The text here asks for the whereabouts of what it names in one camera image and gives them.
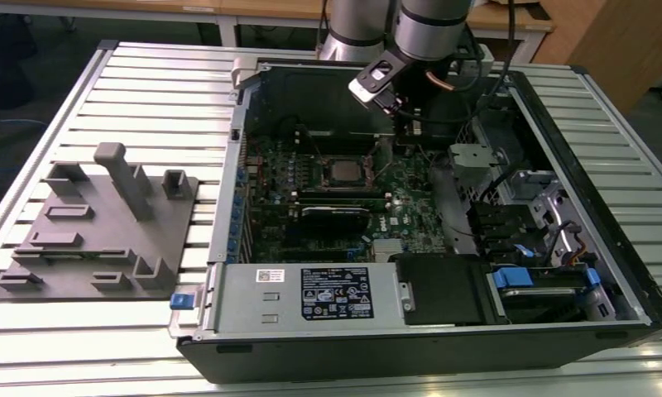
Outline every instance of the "warning label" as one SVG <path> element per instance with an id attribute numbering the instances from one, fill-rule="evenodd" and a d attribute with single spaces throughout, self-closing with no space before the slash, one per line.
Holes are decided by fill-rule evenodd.
<path id="1" fill-rule="evenodd" d="M 307 320 L 373 318 L 367 267 L 302 269 L 302 316 Z"/>

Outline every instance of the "vertical post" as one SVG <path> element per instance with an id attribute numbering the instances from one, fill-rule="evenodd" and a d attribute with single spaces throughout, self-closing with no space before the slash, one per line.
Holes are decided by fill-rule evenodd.
<path id="1" fill-rule="evenodd" d="M 122 143 L 102 142 L 94 159 L 108 170 L 115 189 L 128 204 L 135 219 L 138 221 L 147 221 L 152 218 L 152 207 L 144 199 L 144 193 L 131 173 L 131 167 L 124 160 L 124 152 L 126 149 Z"/>

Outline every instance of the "barcode sticker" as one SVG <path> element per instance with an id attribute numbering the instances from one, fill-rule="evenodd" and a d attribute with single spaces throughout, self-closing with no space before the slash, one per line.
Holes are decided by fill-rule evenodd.
<path id="1" fill-rule="evenodd" d="M 283 283 L 285 270 L 283 269 L 258 269 L 255 281 L 259 283 Z"/>

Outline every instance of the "metal table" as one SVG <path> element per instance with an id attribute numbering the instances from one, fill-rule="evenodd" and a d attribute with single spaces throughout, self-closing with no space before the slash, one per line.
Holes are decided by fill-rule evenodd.
<path id="1" fill-rule="evenodd" d="M 233 101 L 230 69 L 243 54 L 309 52 L 119 43 L 99 49 L 0 204 L 0 273 L 50 194 L 56 160 L 86 161 L 102 141 L 131 146 L 148 175 L 183 167 L 203 185 L 179 282 L 200 283 Z M 517 65 L 536 86 L 608 205 L 662 287 L 662 165 L 588 75 Z M 191 326 L 196 313 L 179 324 Z M 549 371 L 334 382 L 211 385 L 175 349 L 167 302 L 0 304 L 0 395 L 661 395 L 662 340 L 601 352 Z M 350 363 L 362 365 L 358 357 Z"/>

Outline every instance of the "blue latch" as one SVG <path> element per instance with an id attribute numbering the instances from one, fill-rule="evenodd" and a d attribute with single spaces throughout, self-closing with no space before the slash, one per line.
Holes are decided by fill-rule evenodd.
<path id="1" fill-rule="evenodd" d="M 504 267 L 494 272 L 496 287 L 532 287 L 530 272 L 525 267 Z"/>
<path id="2" fill-rule="evenodd" d="M 530 251 L 522 244 L 514 244 L 516 248 L 518 248 L 520 252 L 522 252 L 522 255 L 525 255 L 528 258 L 534 258 L 534 252 Z"/>
<path id="3" fill-rule="evenodd" d="M 194 310 L 194 294 L 172 294 L 168 301 L 168 308 L 172 310 Z"/>
<path id="4" fill-rule="evenodd" d="M 587 278 L 589 279 L 589 284 L 592 287 L 597 286 L 601 283 L 601 277 L 599 276 L 599 272 L 596 269 L 587 269 Z"/>

